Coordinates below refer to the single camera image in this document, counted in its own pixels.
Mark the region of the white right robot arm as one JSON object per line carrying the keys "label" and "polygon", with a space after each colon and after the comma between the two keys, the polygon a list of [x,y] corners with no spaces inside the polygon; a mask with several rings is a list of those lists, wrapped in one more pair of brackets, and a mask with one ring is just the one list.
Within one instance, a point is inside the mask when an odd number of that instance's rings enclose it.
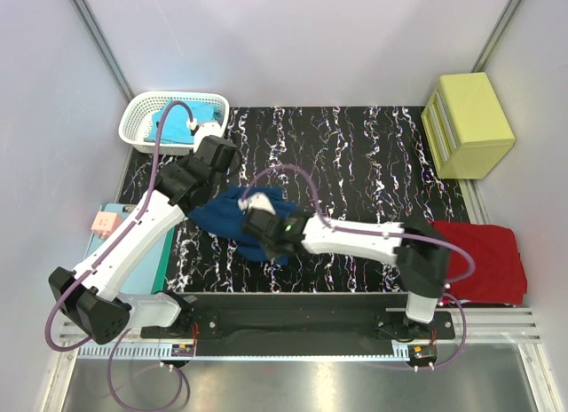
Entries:
{"label": "white right robot arm", "polygon": [[429,225],[368,224],[331,220],[294,211],[282,218],[269,210],[244,211],[241,231],[256,239],[268,258],[336,254],[365,258],[398,268],[407,293],[402,317],[381,318],[384,337],[409,342],[431,337],[434,312],[446,285],[450,250]]}

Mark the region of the dark blue t-shirt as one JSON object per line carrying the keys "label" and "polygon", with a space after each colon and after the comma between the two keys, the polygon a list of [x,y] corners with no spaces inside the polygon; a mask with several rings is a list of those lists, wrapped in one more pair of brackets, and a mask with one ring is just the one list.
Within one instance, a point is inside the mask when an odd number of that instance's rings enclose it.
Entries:
{"label": "dark blue t-shirt", "polygon": [[[237,252],[247,260],[257,263],[269,262],[270,259],[262,250],[259,242],[241,231],[245,215],[239,208],[238,201],[245,189],[246,187],[229,184],[223,192],[208,201],[203,207],[192,210],[188,218],[201,230],[209,234],[235,241]],[[290,212],[298,210],[297,205],[284,200],[281,188],[253,188],[251,194],[254,193],[266,194],[276,214],[281,218],[285,218]]]}

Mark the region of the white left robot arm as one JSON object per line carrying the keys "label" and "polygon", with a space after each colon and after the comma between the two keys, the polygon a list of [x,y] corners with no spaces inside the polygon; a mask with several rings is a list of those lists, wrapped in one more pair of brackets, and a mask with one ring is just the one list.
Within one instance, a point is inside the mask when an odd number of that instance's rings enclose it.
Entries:
{"label": "white left robot arm", "polygon": [[155,170],[141,202],[100,247],[72,270],[51,273],[53,310],[99,345],[127,329],[157,329],[172,337],[188,333],[193,308],[181,296],[127,295],[122,285],[157,241],[209,200],[237,152],[233,142],[208,135],[193,154]]}

